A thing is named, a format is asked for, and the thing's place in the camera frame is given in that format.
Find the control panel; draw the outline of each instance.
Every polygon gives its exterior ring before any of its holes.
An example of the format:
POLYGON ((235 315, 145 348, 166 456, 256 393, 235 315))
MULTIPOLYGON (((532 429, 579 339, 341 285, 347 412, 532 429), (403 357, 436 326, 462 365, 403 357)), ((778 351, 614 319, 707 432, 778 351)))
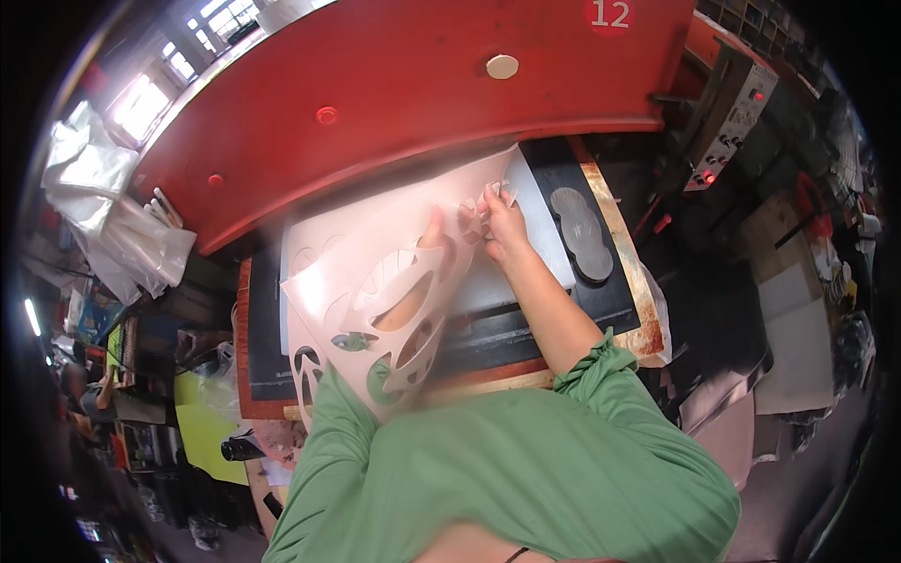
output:
POLYGON ((704 190, 716 181, 757 124, 777 82, 778 77, 772 71, 756 63, 751 67, 748 79, 735 99, 735 105, 729 110, 716 138, 697 163, 685 185, 685 191, 704 190))

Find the white plastic bag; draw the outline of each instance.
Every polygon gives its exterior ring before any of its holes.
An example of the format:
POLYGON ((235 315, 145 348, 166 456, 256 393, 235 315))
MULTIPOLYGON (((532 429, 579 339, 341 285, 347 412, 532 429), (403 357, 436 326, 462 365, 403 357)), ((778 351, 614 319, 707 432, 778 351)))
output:
POLYGON ((118 147, 82 102, 51 135, 42 185, 91 268, 123 304, 177 286, 197 235, 163 225, 123 193, 138 153, 118 147))
POLYGON ((241 405, 238 401, 238 364, 234 360, 234 346, 231 342, 222 342, 216 347, 219 356, 219 369, 209 377, 204 377, 197 388, 200 400, 220 416, 239 425, 241 405))

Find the round sticker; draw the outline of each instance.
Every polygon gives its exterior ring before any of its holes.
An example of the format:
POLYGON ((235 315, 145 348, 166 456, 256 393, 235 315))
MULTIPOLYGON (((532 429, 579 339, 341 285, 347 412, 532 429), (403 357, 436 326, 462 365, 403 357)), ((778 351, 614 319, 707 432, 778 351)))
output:
POLYGON ((585 20, 598 35, 622 35, 632 27, 631 8, 624 0, 586 0, 585 20))

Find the green sleeve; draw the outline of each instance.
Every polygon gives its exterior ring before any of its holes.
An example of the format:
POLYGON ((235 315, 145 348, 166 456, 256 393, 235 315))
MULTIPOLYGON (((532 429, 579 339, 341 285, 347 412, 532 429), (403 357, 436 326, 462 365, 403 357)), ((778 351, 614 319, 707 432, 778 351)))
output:
POLYGON ((635 356, 615 346, 613 332, 607 329, 604 339, 569 373, 554 379, 554 391, 608 420, 651 455, 670 464, 674 476, 687 482, 724 485, 737 522, 741 507, 731 481, 700 444, 663 416, 635 375, 637 368, 635 356))
POLYGON ((369 409, 328 364, 316 389, 313 428, 297 459, 264 563, 294 561, 326 509, 362 484, 377 429, 369 409))

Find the number 12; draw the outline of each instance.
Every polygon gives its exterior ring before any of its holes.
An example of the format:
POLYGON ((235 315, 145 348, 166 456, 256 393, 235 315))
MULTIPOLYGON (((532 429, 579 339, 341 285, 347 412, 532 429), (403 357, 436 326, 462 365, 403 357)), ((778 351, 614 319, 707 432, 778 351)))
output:
MULTIPOLYGON (((595 0, 594 4, 597 5, 597 20, 591 24, 607 25, 607 22, 604 21, 604 0, 595 0)), ((629 15, 629 5, 626 2, 614 2, 614 8, 617 7, 623 8, 623 13, 613 23, 610 23, 610 27, 629 27, 628 23, 623 23, 625 16, 629 15)))

